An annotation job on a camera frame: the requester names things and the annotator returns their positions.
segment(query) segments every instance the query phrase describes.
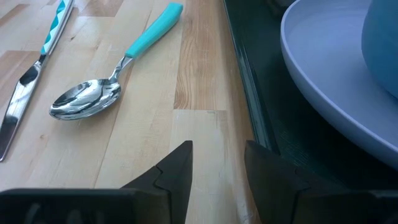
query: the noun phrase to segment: plate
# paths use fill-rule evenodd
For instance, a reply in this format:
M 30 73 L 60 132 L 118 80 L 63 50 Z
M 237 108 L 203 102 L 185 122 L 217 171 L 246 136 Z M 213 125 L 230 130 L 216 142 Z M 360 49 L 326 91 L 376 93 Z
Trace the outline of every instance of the plate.
M 282 19 L 282 53 L 311 105 L 348 139 L 398 170 L 398 99 L 373 80 L 361 51 L 370 3 L 295 1 Z

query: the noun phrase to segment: spoon bowl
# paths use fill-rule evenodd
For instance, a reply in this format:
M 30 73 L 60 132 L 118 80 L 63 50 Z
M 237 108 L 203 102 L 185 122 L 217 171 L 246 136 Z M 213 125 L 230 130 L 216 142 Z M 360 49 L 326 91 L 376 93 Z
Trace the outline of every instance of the spoon bowl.
M 107 78 L 86 81 L 55 100 L 50 115 L 61 120 L 85 118 L 107 108 L 119 98 L 120 92 L 120 84 Z

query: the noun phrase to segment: wooden table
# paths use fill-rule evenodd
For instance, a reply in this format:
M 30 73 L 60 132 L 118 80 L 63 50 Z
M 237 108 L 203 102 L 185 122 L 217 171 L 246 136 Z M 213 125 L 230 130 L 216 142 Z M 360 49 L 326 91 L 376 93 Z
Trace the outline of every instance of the wooden table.
M 88 119 L 48 114 L 65 90 L 110 76 L 169 0 L 76 0 L 5 162 L 0 190 L 120 188 L 193 140 L 187 223 L 257 223 L 244 142 L 252 139 L 222 0 L 177 0 L 181 19 L 121 75 L 123 94 Z M 0 116 L 39 56 L 58 2 L 0 0 Z

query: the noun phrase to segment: black tray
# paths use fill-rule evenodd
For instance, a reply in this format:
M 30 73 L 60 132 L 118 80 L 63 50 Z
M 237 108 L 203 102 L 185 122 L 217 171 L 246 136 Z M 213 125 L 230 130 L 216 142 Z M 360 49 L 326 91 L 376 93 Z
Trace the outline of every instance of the black tray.
M 349 189 L 398 189 L 398 172 L 330 126 L 295 86 L 280 47 L 286 7 L 224 0 L 255 140 L 283 159 Z

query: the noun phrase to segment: knife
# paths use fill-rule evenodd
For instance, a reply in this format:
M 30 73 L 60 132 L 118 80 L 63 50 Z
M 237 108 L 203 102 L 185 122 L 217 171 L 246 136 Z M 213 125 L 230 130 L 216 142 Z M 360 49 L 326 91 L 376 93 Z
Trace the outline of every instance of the knife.
M 61 36 L 62 30 L 72 11 L 72 6 L 73 0 L 61 0 L 55 18 L 52 21 L 50 32 L 40 51 L 39 59 L 21 76 L 15 86 L 14 93 L 8 103 L 6 114 L 0 126 L 0 162 L 6 158 L 12 139 L 33 95 L 41 71 Z

